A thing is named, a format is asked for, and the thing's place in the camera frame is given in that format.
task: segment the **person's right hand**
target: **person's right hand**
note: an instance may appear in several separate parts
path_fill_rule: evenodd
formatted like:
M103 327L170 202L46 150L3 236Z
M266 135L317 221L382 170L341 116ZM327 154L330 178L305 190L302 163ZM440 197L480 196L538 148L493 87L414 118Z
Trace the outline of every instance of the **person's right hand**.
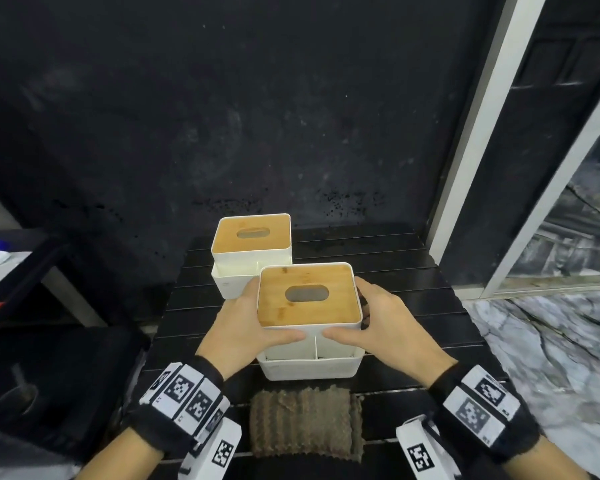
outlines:
M426 387L457 362L431 338L398 296L358 276L356 286L369 304L368 329L331 327L323 330L323 336L361 347Z

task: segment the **brown cloth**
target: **brown cloth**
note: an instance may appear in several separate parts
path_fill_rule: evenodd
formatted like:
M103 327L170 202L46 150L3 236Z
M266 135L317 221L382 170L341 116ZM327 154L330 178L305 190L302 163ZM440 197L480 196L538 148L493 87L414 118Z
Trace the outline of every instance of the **brown cloth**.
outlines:
M261 391L251 400L249 431L256 458L318 453L362 460L362 404L348 389Z

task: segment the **white tag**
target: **white tag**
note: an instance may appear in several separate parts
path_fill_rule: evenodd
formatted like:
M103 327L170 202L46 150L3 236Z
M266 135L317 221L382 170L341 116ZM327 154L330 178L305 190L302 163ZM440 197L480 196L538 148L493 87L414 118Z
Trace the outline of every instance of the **white tag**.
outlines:
M429 436L422 428L425 416L417 416L395 429L395 436L407 457L416 480L453 480L445 469Z
M194 458L187 454L178 471L178 480L221 480L241 437L240 425L222 418L200 455Z
M206 412L213 406L213 403L219 395L220 389L218 389L209 379L205 379L202 381L202 384L200 384L199 389L191 395L191 399L180 412L175 423L183 428L188 435L193 435L193 433L196 432L200 421L204 419Z
M172 374L167 387L152 401L152 406L165 416L173 419L181 405L189 398L204 376L189 365Z
M520 401L487 371L476 365L464 376L462 382L476 391L478 395L501 412L505 418L511 421L513 415L520 408Z
M216 410L209 416L207 423L200 429L200 432L194 437L199 445L207 441L208 436L214 432L217 424L223 418L225 412L229 409L229 400L226 397L222 398Z
M488 447L491 447L504 429L503 423L476 403L460 387L455 387L442 405Z
M160 386L164 384L165 380L167 380L170 375L172 375L181 365L182 362L171 362L168 364L167 368L160 374L160 377L154 380L153 384L151 384L151 387L149 387L149 389L147 389L144 395L140 398L139 403L149 404L155 393L158 392L158 389L160 389Z

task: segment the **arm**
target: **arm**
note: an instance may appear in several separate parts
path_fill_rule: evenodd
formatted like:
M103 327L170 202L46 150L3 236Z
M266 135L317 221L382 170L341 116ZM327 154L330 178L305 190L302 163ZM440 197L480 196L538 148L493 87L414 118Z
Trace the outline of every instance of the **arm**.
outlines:
M257 293L258 279L254 278L240 298L225 301L196 352L224 380L250 364L264 349L305 338L299 330L263 329L256 311ZM162 451L127 428L88 462L76 480L146 480L163 456Z
M328 339L361 347L390 367L430 387L457 361L449 356L415 320L402 300L356 277L370 310L366 330L329 328ZM588 473L544 436L528 452L503 465L514 480L587 480Z

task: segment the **white marble tile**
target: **white marble tile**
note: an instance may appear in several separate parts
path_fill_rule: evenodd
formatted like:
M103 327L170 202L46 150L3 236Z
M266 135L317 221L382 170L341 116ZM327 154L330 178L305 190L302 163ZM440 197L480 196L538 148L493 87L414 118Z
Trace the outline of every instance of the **white marble tile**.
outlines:
M600 477L600 294L464 304L547 437Z

